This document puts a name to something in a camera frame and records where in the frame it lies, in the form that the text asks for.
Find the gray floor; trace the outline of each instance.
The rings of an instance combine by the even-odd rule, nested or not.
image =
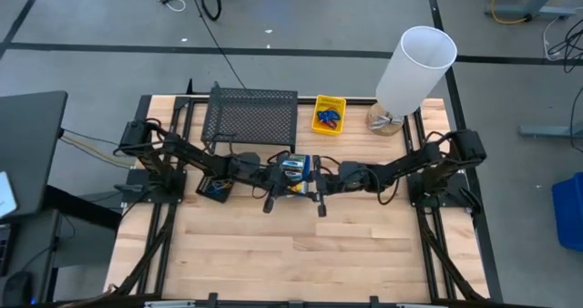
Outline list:
[[[26,0],[0,1],[4,37]],[[583,5],[583,0],[562,1]],[[186,2],[185,12],[173,13],[156,0],[37,0],[14,42],[213,47],[194,4]],[[460,55],[542,56],[541,33],[547,22],[501,26],[482,14],[489,0],[438,3]],[[392,51],[406,28],[433,24],[427,0],[223,0],[223,4],[220,21],[210,26],[225,47]],[[577,21],[557,23],[549,40],[559,40]],[[230,60],[247,87],[293,89],[301,95],[371,96],[386,65],[380,58],[356,57]],[[550,189],[581,170],[583,156],[566,140],[523,139],[517,126],[566,125],[572,99],[583,85],[583,68],[564,75],[561,67],[457,63],[454,71],[467,126],[479,131],[488,153],[478,175],[505,301],[578,306],[583,253],[558,245]],[[132,118],[140,95],[183,92],[190,78],[197,91],[209,90],[214,81],[238,86],[218,55],[8,49],[0,60],[0,95],[66,90],[64,127],[112,140]],[[444,81],[432,96],[447,100],[451,118]],[[578,114],[576,119],[580,118],[583,115]],[[111,190],[125,175],[122,169],[59,144],[50,183],[84,195]],[[115,207],[118,201],[103,205]],[[91,263],[61,270],[57,299],[99,293],[107,271],[114,235],[74,223],[78,235],[57,260],[60,265],[87,259]],[[102,244],[100,252],[86,256],[76,251],[91,240]]]

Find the blue bin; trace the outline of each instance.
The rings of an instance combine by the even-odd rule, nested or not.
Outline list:
[[[583,252],[583,172],[553,185],[558,241]]]

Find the white cylinder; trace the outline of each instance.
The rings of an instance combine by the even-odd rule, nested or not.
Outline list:
[[[430,26],[410,28],[401,36],[376,87],[376,99],[394,116],[413,113],[456,56],[454,41],[443,31]]]

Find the wooden table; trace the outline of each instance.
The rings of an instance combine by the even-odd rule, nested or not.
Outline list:
[[[174,98],[152,97],[148,116],[168,128]],[[206,105],[197,104],[194,110],[189,141],[201,147]],[[312,110],[312,105],[298,107],[298,153],[368,163],[387,163],[405,154],[402,133],[384,138],[366,128],[367,106],[347,107],[338,137],[312,132]],[[427,99],[422,115],[427,133],[449,131],[443,100]],[[179,133],[184,127],[180,122]],[[263,161],[282,149],[234,144],[236,152],[257,151]],[[227,152],[227,144],[217,146],[218,154]],[[336,171],[331,162],[322,162]],[[233,187],[225,204],[203,198],[195,193],[201,172],[187,171],[164,298],[206,299],[215,292],[222,300],[368,302],[369,296],[378,295],[381,302],[429,302],[420,234],[405,180],[388,206],[379,205],[367,192],[334,195],[326,201],[328,216],[318,218],[314,203],[295,198],[277,200],[273,212],[264,214],[263,200],[253,199],[251,187],[241,184]],[[386,190],[383,198],[392,192]],[[120,284],[142,255],[151,211],[152,204],[138,204],[122,221],[106,285]],[[470,215],[461,208],[441,211],[450,257],[474,288],[488,296]],[[445,297],[441,267],[434,261],[440,294]],[[156,269],[150,271],[150,291]]]

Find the black metal frame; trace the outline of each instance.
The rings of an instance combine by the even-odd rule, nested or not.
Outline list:
[[[185,106],[185,100],[188,101],[188,107],[189,110],[187,112],[187,116],[185,119],[185,126],[184,126],[184,131],[183,131],[183,138],[188,138],[189,135],[189,125],[191,123],[191,119],[192,119],[192,111],[194,109],[194,106],[196,103],[202,103],[202,104],[206,104],[209,101],[210,96],[208,95],[208,93],[194,93],[192,91],[192,86],[191,86],[191,82],[189,83],[189,89],[187,90],[187,94],[188,95],[193,95],[192,97],[177,97],[177,101],[175,102],[175,106],[174,106],[174,113],[173,113],[173,117],[172,117],[172,121],[171,121],[171,127],[170,130],[171,131],[176,131],[176,127],[172,127],[172,125],[176,125],[178,124],[178,118],[179,118],[179,110]],[[148,114],[148,109],[149,109],[149,103],[151,100],[151,96],[143,96],[139,102],[138,105],[138,110],[136,113],[136,119],[145,119],[147,117]],[[299,105],[313,105],[315,104],[315,100],[316,98],[306,98],[306,97],[300,97],[298,98],[298,104]],[[372,104],[376,103],[376,99],[374,98],[347,98],[347,104],[348,105],[360,105],[360,106],[371,106]],[[423,126],[423,120],[421,118],[421,111],[418,109],[417,111],[415,111],[414,113],[414,123],[415,123],[415,128],[416,128],[416,132],[417,132],[417,140],[419,145],[423,145],[424,141],[425,141],[425,137],[424,137],[424,126]],[[413,139],[411,136],[411,130],[410,130],[410,126],[409,126],[409,118],[405,118],[404,121],[404,144],[405,147],[407,149],[407,152],[410,152],[414,149],[414,143],[413,143]],[[427,213],[424,212],[424,207],[415,207],[416,210],[416,214],[417,214],[417,219],[420,225],[420,232],[421,234],[421,244],[422,244],[422,250],[424,253],[424,265],[425,265],[425,271],[426,271],[426,277],[427,277],[427,286],[428,286],[428,291],[429,291],[429,295],[431,298],[432,303],[437,304],[437,303],[443,303],[443,304],[449,304],[451,306],[456,306],[457,304],[462,303],[463,305],[458,305],[458,306],[483,306],[482,304],[484,302],[479,302],[479,301],[459,301],[456,299],[456,295],[455,295],[455,286],[454,286],[454,282],[453,282],[453,277],[452,275],[449,274],[449,272],[446,270],[446,267],[444,267],[444,264],[442,262],[442,273],[444,274],[445,277],[445,291],[446,291],[446,298],[447,299],[441,299],[440,295],[439,295],[439,291],[437,288],[437,282],[436,282],[436,278],[435,278],[435,267],[434,267],[434,263],[433,263],[433,255],[432,255],[432,249],[431,249],[431,245],[430,243],[425,239],[425,237],[423,236],[423,232],[421,231],[421,226],[423,223],[427,223],[426,220],[426,215]],[[446,247],[446,241],[445,241],[445,232],[444,232],[444,228],[443,228],[443,223],[442,223],[442,219],[441,219],[441,213],[439,211],[440,207],[432,207],[429,208],[431,210],[431,215],[433,217],[433,222],[434,222],[434,227],[435,227],[435,237],[438,243],[438,246],[441,248],[442,252],[441,254],[437,254],[437,257],[440,258],[440,260],[442,258],[444,258],[443,254],[445,253],[445,257],[447,257],[447,247]],[[171,204],[169,206],[169,214],[172,214],[172,218],[174,218],[174,215],[176,213],[177,210],[177,205],[176,204]],[[158,223],[159,223],[159,214],[161,211],[161,205],[160,204],[156,204],[154,207],[154,210],[152,212],[152,220],[150,222],[150,226],[149,226],[149,232],[148,232],[148,243],[151,243],[152,239],[155,237],[156,232],[157,232],[157,228],[158,228]],[[482,216],[483,220],[486,220],[486,216],[485,214],[482,212],[480,214],[480,216]],[[477,223],[474,222],[476,231],[479,233],[480,231],[484,231],[482,228],[485,227],[485,223]],[[161,254],[160,254],[160,263],[159,263],[159,270],[158,270],[158,274],[157,274],[157,280],[156,280],[156,288],[154,291],[155,295],[159,295],[161,297],[162,291],[163,291],[163,286],[164,286],[164,275],[166,273],[166,267],[167,267],[167,262],[168,262],[168,258],[169,258],[169,244],[171,242],[171,232],[170,235],[168,236],[168,238],[164,241],[164,245],[161,249]],[[487,251],[491,251],[491,244],[488,243],[482,243],[480,242],[480,251],[482,250],[487,250]],[[488,261],[484,261],[483,264],[485,265],[485,273],[486,273],[486,278],[488,277],[487,273],[489,271],[491,271],[491,266],[486,266],[488,264]],[[498,283],[497,280],[497,273],[494,275],[494,277],[496,277],[495,281],[496,283]],[[142,278],[139,280],[138,283],[138,294],[143,294],[145,292],[146,289],[146,283],[148,281],[148,276],[147,273],[145,273],[144,275],[142,275]],[[210,294],[210,298],[214,297],[214,300],[209,300],[210,303],[213,303],[211,307],[216,307],[218,305],[214,305],[216,304],[216,297],[215,297],[216,293],[211,293]],[[496,298],[492,298],[492,301],[487,302],[488,304],[492,304],[492,303],[501,303],[501,301],[497,300]],[[270,306],[270,307],[277,307],[277,306],[281,306],[281,307],[291,307],[292,305],[294,305],[293,303],[281,303],[281,302],[256,302],[256,301],[220,301],[220,306],[253,306],[253,307],[265,307],[265,306]],[[381,307],[381,306],[392,306],[391,304],[388,303],[378,303],[378,298],[375,296],[371,297],[371,301],[369,303],[305,303],[302,302],[301,306],[302,307],[306,307],[306,306],[318,306],[318,307],[325,307],[325,306],[342,306],[342,307],[362,307],[362,306],[366,306],[366,307],[371,307],[371,306],[375,306],[375,307]]]

